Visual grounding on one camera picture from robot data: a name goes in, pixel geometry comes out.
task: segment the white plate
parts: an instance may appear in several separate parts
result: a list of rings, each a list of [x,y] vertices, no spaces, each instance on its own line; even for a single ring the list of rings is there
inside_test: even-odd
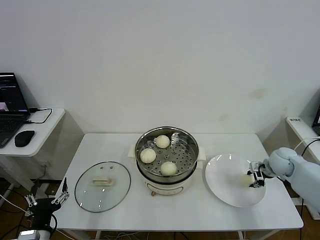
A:
[[[249,170],[249,161],[234,154],[212,158],[205,167],[205,180],[211,191],[225,203],[248,208],[258,204],[266,194],[266,187],[246,187],[241,176]]]

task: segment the small white table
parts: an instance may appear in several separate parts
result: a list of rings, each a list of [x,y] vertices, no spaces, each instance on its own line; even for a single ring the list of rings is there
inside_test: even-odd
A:
[[[98,231],[261,231],[252,239],[263,240],[283,229],[303,226],[284,185],[277,178],[266,182],[266,195],[256,206],[237,208],[208,191],[201,169],[192,175],[191,186],[181,194],[151,196],[135,163],[128,159],[131,145],[141,134],[86,134],[65,174],[70,197],[55,212],[58,228],[77,239],[89,239],[85,230]],[[192,134],[204,147],[206,159],[233,153],[249,161],[268,157],[255,134]],[[75,200],[75,186],[81,174],[100,162],[123,164],[131,176],[127,196],[116,207],[101,213],[88,212]]]
[[[33,122],[42,122],[46,119],[49,113],[49,110],[37,111],[32,113],[29,119]],[[9,182],[12,183],[14,180],[25,187],[28,191],[31,190],[31,187],[34,185],[33,182],[25,175],[23,169],[10,161],[9,157],[32,157],[36,155],[64,114],[65,110],[63,108],[52,108],[52,114],[44,123],[24,124],[11,138],[8,144],[4,148],[0,149],[0,167],[4,169],[4,177],[8,178],[7,180]],[[16,147],[14,141],[15,136],[26,130],[35,131],[30,143],[24,147]]]

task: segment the steamed bun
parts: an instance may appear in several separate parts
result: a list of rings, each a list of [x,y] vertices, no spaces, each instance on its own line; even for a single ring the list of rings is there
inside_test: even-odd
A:
[[[166,161],[160,167],[160,172],[164,176],[172,176],[175,175],[178,171],[178,168],[175,163],[171,161]]]
[[[160,135],[155,139],[155,145],[158,148],[165,149],[170,145],[170,139],[165,135]]]
[[[140,153],[140,160],[145,164],[150,164],[156,159],[157,155],[153,149],[146,148]]]

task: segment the computer mouse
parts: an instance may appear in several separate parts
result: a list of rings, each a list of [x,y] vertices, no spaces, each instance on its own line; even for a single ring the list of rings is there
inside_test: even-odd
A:
[[[33,130],[19,132],[14,137],[15,146],[20,147],[20,148],[27,146],[30,143],[30,141],[34,135],[35,135],[35,131],[33,131]]]

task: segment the monitor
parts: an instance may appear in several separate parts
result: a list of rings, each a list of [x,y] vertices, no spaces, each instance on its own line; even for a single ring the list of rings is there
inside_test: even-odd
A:
[[[30,114],[13,72],[0,72],[0,114]]]

